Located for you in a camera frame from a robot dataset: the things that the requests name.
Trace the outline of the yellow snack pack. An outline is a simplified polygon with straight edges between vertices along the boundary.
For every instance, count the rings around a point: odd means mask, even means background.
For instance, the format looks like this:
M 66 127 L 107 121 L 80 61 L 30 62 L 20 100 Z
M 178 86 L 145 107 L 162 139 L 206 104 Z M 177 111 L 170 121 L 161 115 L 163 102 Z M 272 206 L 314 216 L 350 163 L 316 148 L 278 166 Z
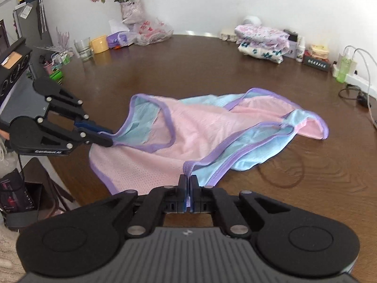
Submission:
M 308 48 L 309 55 L 316 59 L 326 60 L 328 59 L 329 50 L 323 45 L 311 44 Z

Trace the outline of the pink blue mesh vest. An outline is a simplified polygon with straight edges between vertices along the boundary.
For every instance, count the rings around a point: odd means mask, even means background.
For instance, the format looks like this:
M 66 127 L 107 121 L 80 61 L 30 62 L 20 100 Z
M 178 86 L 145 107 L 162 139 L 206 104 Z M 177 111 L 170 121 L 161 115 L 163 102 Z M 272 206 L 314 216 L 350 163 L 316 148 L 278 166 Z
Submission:
M 280 153 L 296 135 L 324 140 L 328 126 L 281 95 L 174 98 L 136 94 L 113 145 L 93 144 L 90 166 L 112 194 L 176 185 L 181 175 L 214 186 L 229 170 L 246 171 Z

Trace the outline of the white teal floral folded cloth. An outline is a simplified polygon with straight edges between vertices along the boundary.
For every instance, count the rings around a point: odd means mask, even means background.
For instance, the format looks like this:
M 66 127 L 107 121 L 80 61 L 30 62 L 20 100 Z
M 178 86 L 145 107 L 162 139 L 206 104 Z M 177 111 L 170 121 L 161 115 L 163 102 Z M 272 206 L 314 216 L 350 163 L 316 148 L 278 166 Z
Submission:
M 238 51 L 241 52 L 243 55 L 251 56 L 256 59 L 269 60 L 276 64 L 281 64 L 284 61 L 281 50 L 256 47 L 251 43 L 241 43 L 238 46 Z

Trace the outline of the green flat object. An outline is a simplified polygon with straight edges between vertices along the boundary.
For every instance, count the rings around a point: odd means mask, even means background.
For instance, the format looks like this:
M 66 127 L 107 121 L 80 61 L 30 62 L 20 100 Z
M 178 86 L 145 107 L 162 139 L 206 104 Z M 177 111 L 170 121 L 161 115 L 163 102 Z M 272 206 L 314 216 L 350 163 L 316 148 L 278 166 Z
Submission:
M 63 79 L 64 75 L 63 75 L 63 72 L 61 70 L 56 70 L 56 71 L 52 72 L 52 74 L 50 74 L 49 77 L 53 81 L 60 82 Z

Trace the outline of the black text box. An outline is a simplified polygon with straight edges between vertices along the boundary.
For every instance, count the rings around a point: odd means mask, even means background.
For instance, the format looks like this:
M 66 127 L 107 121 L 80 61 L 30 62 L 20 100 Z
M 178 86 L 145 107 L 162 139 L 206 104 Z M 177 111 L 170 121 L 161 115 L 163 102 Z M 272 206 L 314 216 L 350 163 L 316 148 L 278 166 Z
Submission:
M 323 72 L 329 72 L 331 66 L 327 60 L 314 58 L 307 53 L 303 56 L 303 64 Z

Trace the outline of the small white bottle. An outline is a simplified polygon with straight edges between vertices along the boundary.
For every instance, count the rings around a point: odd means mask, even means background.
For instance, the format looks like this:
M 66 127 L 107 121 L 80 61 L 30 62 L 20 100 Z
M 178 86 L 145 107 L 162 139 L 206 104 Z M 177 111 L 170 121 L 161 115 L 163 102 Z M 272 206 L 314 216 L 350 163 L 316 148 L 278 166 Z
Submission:
M 305 37 L 298 37 L 296 46 L 296 61 L 299 63 L 303 62 L 303 57 L 305 54 Z

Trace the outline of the white power strip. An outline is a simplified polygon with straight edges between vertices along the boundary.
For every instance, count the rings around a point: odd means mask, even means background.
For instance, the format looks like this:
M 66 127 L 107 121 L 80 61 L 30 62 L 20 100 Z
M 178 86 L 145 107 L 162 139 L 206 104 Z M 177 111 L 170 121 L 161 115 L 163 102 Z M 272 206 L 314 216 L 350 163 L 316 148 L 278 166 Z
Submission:
M 359 87 L 363 92 L 369 93 L 369 96 L 374 99 L 377 97 L 376 88 L 373 86 L 368 87 L 368 81 L 357 74 L 347 75 L 344 83 Z

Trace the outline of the purple tissue pack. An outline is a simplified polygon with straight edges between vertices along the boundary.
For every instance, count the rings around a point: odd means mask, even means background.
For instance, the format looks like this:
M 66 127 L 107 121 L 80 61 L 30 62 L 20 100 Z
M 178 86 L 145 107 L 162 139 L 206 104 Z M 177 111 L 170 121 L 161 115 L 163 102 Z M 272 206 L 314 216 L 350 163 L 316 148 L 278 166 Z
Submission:
M 110 49 L 118 49 L 132 45 L 133 40 L 127 31 L 119 31 L 106 37 Z

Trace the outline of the purple floral folded cloth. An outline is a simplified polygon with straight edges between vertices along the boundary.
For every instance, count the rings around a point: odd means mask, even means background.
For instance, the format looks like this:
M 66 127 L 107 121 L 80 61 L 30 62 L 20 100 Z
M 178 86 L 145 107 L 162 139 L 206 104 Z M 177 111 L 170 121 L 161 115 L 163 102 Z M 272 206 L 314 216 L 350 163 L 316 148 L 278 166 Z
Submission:
M 246 43 L 252 47 L 280 51 L 282 54 L 290 50 L 289 34 L 275 28 L 256 26 L 253 24 L 238 25 L 234 28 L 238 43 Z

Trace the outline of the yellow cup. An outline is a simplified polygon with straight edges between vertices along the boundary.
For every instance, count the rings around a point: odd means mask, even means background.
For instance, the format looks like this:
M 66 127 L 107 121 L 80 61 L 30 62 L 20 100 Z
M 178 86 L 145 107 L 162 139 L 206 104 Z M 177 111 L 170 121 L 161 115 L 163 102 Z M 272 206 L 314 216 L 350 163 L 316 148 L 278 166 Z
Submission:
M 94 54 L 100 54 L 109 50 L 109 46 L 107 43 L 107 36 L 102 35 L 100 37 L 92 39 L 90 41 L 90 48 L 92 49 Z

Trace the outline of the clear glass cup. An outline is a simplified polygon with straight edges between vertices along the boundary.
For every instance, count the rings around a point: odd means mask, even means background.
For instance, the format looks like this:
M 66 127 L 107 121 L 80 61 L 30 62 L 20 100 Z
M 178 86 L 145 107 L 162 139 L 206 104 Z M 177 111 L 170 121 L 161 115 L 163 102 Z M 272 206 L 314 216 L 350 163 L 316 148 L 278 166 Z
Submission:
M 83 62 L 86 62 L 93 57 L 93 51 L 90 42 L 90 37 L 74 41 L 75 48 Z

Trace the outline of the green spray bottle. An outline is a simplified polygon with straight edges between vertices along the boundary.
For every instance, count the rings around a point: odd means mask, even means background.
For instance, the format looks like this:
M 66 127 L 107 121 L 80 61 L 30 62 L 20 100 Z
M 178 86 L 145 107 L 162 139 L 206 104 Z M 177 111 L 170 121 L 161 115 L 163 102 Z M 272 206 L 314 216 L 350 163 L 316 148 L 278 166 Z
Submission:
M 354 46 L 348 45 L 344 48 L 343 53 L 339 55 L 337 67 L 338 67 L 338 75 L 336 80 L 339 83 L 344 83 L 346 80 L 346 76 L 349 74 L 349 71 L 352 69 L 353 65 L 353 53 L 354 53 Z

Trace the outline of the clear plastic bag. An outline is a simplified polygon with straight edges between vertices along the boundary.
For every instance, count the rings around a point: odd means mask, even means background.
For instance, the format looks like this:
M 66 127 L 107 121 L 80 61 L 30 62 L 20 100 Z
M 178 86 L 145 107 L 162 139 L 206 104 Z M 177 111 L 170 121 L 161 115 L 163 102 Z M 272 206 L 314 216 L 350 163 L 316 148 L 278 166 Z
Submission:
M 133 31 L 136 33 L 134 43 L 140 46 L 147 46 L 160 43 L 172 37 L 174 29 L 159 19 L 145 20 L 134 25 Z

